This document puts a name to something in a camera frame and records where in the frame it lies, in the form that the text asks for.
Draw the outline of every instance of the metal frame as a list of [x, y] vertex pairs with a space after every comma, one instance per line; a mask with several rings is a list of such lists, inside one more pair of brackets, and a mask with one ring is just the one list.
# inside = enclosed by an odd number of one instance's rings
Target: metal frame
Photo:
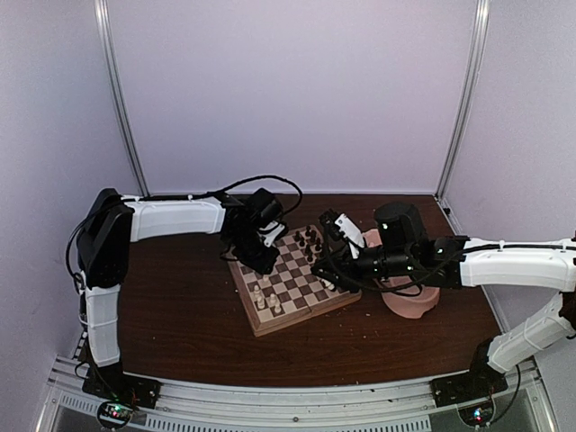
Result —
[[472, 31], [472, 43], [470, 46], [470, 56], [468, 58], [468, 68], [466, 69], [462, 97], [460, 99], [460, 106], [458, 107], [458, 114], [456, 115], [456, 122], [452, 132], [448, 155], [446, 156], [438, 188], [436, 189], [436, 198], [440, 202], [445, 198], [450, 176], [454, 171], [456, 157], [458, 156], [458, 151], [464, 138], [466, 123], [470, 116], [473, 93], [478, 81], [482, 56], [484, 54], [484, 46], [486, 44], [489, 14], [490, 0], [478, 0], [476, 7], [476, 20]]
[[[81, 377], [75, 376], [77, 360], [58, 357], [49, 376], [36, 431], [51, 432], [57, 412], [68, 408], [95, 414], [101, 400], [82, 393]], [[554, 432], [556, 425], [536, 364], [523, 362], [522, 389], [540, 432]], [[82, 376], [86, 367], [78, 369]], [[510, 394], [518, 376], [509, 373]], [[151, 431], [250, 431], [282, 430], [369, 432], [418, 430], [429, 432], [431, 415], [455, 410], [437, 409], [431, 394], [431, 378], [373, 385], [316, 388], [246, 388], [162, 380], [156, 409], [141, 409], [130, 423]], [[418, 424], [419, 428], [406, 425]]]
[[110, 78], [110, 85], [112, 87], [114, 107], [116, 108], [116, 116], [118, 117], [124, 146], [126, 147], [130, 166], [134, 176], [136, 177], [140, 194], [149, 196], [150, 192], [148, 185], [146, 184], [146, 178], [144, 177], [140, 158], [138, 157], [138, 151], [134, 144], [134, 137], [132, 136], [132, 129], [126, 111], [126, 103], [124, 102], [122, 87], [120, 85], [120, 75], [118, 73], [118, 65], [116, 64], [112, 30], [110, 27], [110, 19], [108, 17], [108, 1], [94, 0], [94, 8], [96, 12], [96, 21], [98, 23], [98, 31], [100, 33], [100, 39], [102, 40], [102, 47], [106, 57], [106, 65], [108, 66], [108, 77]]

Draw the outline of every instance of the chess piece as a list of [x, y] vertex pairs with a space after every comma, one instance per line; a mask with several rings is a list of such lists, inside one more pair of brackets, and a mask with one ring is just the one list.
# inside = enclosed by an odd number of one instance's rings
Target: chess piece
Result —
[[270, 294], [270, 297], [268, 298], [268, 304], [270, 305], [271, 308], [274, 308], [274, 310], [276, 309], [276, 305], [279, 303], [278, 301], [278, 297], [276, 297], [276, 294], [272, 293]]
[[266, 306], [266, 302], [264, 301], [264, 296], [259, 295], [256, 297], [256, 306], [262, 310]]

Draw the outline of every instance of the white backdrop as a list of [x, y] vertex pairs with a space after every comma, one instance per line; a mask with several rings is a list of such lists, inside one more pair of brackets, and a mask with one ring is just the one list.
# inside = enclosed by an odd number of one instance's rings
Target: white backdrop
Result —
[[150, 190], [202, 191], [268, 173], [309, 192], [434, 192], [475, 5], [110, 2]]
[[137, 192], [93, 1], [0, 2], [0, 119], [0, 429], [31, 431], [82, 331], [68, 236], [100, 189]]
[[[544, 241], [576, 229], [576, 3], [492, 2], [471, 117], [447, 194], [466, 234]], [[491, 287], [514, 327], [551, 290]], [[576, 424], [576, 344], [536, 357], [562, 432]]]

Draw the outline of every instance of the brown wooden surface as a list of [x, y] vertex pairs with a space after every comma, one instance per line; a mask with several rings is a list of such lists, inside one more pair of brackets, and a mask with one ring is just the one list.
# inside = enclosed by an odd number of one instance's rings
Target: brown wooden surface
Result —
[[[368, 230], [374, 208], [390, 201], [415, 203], [430, 237], [451, 234], [426, 196], [308, 195], [287, 221], [316, 223], [331, 207]], [[344, 309], [256, 338], [220, 251], [217, 235], [132, 245], [120, 299], [127, 372], [248, 386], [383, 383], [466, 369], [476, 346], [499, 333], [482, 290], [467, 289], [443, 290], [437, 307], [416, 320], [364, 292]]]

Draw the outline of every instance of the robotic arm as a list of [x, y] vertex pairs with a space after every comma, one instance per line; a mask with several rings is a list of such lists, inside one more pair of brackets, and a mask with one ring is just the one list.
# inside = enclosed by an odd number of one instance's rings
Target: robotic arm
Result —
[[153, 407], [157, 382], [124, 375], [117, 339], [117, 304], [128, 272], [130, 243], [182, 233], [220, 233], [244, 265], [270, 274], [279, 255], [273, 243], [288, 230], [283, 206], [266, 189], [247, 199], [224, 192], [140, 198], [102, 190], [77, 233], [80, 317], [88, 333], [90, 374], [84, 390], [106, 399]]
[[[479, 238], [428, 239], [419, 212], [401, 202], [374, 212], [382, 245], [366, 247], [344, 214], [326, 211], [325, 254], [312, 272], [350, 291], [381, 291], [367, 282], [407, 275], [412, 283], [462, 289], [482, 284], [542, 286], [558, 293], [539, 312], [476, 350], [470, 372], [434, 380], [436, 405], [479, 399], [506, 390], [503, 374], [562, 338], [576, 335], [576, 238], [543, 243], [492, 242]], [[347, 245], [329, 251], [329, 238]]]
[[[156, 236], [220, 233], [232, 254], [260, 274], [271, 273], [287, 232], [284, 209], [259, 189], [246, 199], [225, 192], [140, 198], [100, 192], [77, 232], [74, 274], [81, 320], [88, 333], [90, 373], [84, 391], [130, 406], [154, 408], [159, 383], [125, 375], [117, 341], [117, 302], [128, 272], [130, 243]], [[558, 293], [510, 332], [480, 344], [468, 373], [432, 382], [436, 405], [486, 397], [507, 388], [503, 374], [561, 338], [576, 335], [576, 238], [545, 243], [490, 242], [478, 238], [430, 239], [413, 205], [386, 204], [374, 212], [382, 245], [367, 247], [362, 231], [343, 213], [320, 216], [323, 258], [312, 272], [351, 292], [382, 291], [373, 279], [407, 275], [412, 283], [462, 289], [480, 284], [543, 286]], [[329, 238], [344, 246], [331, 251]]]

